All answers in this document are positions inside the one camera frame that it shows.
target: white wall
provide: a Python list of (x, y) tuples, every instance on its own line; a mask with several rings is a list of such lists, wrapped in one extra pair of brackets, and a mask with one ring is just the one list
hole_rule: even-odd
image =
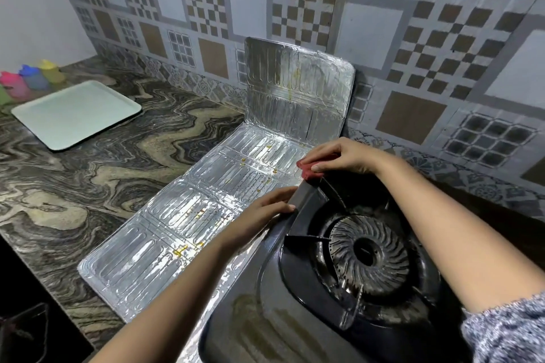
[(42, 58), (63, 66), (95, 54), (68, 0), (0, 0), (0, 71)]

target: hand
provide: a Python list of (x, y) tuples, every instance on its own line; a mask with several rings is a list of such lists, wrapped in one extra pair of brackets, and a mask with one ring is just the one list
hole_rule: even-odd
[(260, 233), (276, 214), (292, 213), (295, 205), (289, 205), (297, 187), (277, 188), (252, 202), (219, 235), (228, 249), (237, 251)]
[(309, 164), (319, 161), (331, 154), (339, 154), (337, 159), (324, 161), (312, 167), (314, 172), (324, 172), (330, 170), (347, 170), (357, 174), (372, 172), (378, 174), (385, 161), (397, 159), (393, 155), (365, 145), (361, 142), (353, 141), (348, 138), (339, 138), (330, 142), (318, 145), (312, 149), (302, 160), (301, 163)]

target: person's left hand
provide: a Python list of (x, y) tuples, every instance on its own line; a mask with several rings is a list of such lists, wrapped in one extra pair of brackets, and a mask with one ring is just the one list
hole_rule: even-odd
[(248, 244), (276, 214), (292, 213), (289, 205), (297, 187), (277, 188), (252, 202), (248, 208), (231, 222), (218, 236), (225, 246), (236, 252)]

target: plastic container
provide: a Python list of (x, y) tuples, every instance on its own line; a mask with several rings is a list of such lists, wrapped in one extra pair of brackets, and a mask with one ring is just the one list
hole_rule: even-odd
[(59, 70), (58, 65), (47, 59), (42, 59), (37, 67), (40, 68), (42, 75), (52, 84), (59, 84), (66, 80), (64, 74)]
[(31, 90), (28, 89), (22, 76), (17, 73), (2, 72), (0, 74), (0, 84), (4, 85), (8, 95), (14, 99), (21, 100), (31, 98)]
[(41, 74), (39, 68), (23, 65), (19, 71), (19, 75), (23, 77), (24, 82), (30, 89), (44, 91), (50, 88), (49, 81)]
[(13, 99), (10, 97), (4, 87), (0, 85), (0, 106), (9, 104), (10, 102), (13, 102)]

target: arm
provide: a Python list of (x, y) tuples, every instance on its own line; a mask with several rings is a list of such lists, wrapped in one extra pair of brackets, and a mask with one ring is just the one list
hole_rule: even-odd
[(276, 189), (254, 201), (208, 243), (171, 283), (132, 322), (110, 340), (91, 363), (175, 362), (225, 266), (269, 220), (291, 213), (287, 201), (297, 187)]
[(312, 170), (375, 173), (468, 311), (481, 312), (545, 290), (545, 273), (538, 266), (405, 161), (340, 138), (313, 149), (302, 163), (331, 153), (340, 157)]

